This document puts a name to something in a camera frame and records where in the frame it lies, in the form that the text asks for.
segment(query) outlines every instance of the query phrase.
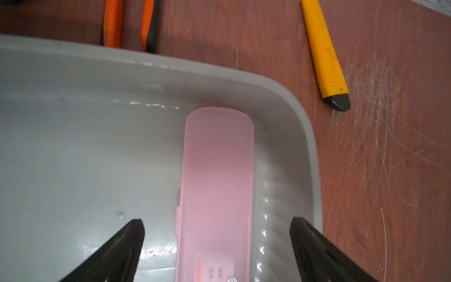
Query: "gray plastic tray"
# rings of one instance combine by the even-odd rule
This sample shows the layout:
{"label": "gray plastic tray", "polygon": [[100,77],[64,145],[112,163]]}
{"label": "gray plastic tray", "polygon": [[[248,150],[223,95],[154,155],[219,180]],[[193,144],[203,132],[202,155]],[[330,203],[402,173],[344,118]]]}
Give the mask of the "gray plastic tray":
{"label": "gray plastic tray", "polygon": [[293,216],[322,230],[313,130],[263,76],[99,46],[0,36],[0,281],[57,281],[128,220],[136,281],[174,281],[184,124],[203,106],[255,127],[251,281],[300,281]]}

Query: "orange tool handle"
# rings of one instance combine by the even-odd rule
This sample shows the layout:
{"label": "orange tool handle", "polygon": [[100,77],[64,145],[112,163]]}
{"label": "orange tool handle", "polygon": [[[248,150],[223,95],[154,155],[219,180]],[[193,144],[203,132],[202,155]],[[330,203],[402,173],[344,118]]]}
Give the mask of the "orange tool handle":
{"label": "orange tool handle", "polygon": [[160,0],[145,0],[141,23],[141,47],[149,53],[156,51],[159,10]]}
{"label": "orange tool handle", "polygon": [[103,15],[103,45],[119,48],[124,0],[106,0]]}

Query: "yellow utility knife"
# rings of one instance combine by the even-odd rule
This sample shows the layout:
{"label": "yellow utility knife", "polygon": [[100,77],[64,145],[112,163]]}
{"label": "yellow utility knife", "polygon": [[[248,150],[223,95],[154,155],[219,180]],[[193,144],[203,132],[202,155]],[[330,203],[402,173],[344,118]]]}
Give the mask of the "yellow utility knife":
{"label": "yellow utility knife", "polygon": [[322,100],[337,111],[349,111],[348,87],[338,63],[318,0],[301,0],[308,41]]}

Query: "pink case lid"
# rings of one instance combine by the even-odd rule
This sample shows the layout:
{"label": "pink case lid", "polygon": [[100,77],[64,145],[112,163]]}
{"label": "pink case lid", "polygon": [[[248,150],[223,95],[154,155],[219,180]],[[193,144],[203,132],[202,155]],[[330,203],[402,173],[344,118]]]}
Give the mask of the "pink case lid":
{"label": "pink case lid", "polygon": [[252,188],[250,118],[216,107],[191,113],[175,228],[176,282],[249,281]]}

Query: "brown wooden surface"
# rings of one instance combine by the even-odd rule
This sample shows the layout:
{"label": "brown wooden surface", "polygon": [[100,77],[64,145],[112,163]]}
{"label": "brown wooden surface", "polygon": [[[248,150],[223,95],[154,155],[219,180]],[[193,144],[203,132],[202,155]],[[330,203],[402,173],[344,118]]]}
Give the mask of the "brown wooden surface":
{"label": "brown wooden surface", "polygon": [[[262,74],[313,124],[324,234],[379,281],[451,281],[451,18],[408,0],[320,0],[353,108],[323,105],[299,0],[162,0],[158,53]],[[140,50],[143,0],[121,46]],[[0,8],[0,32],[97,44],[103,0]]]}

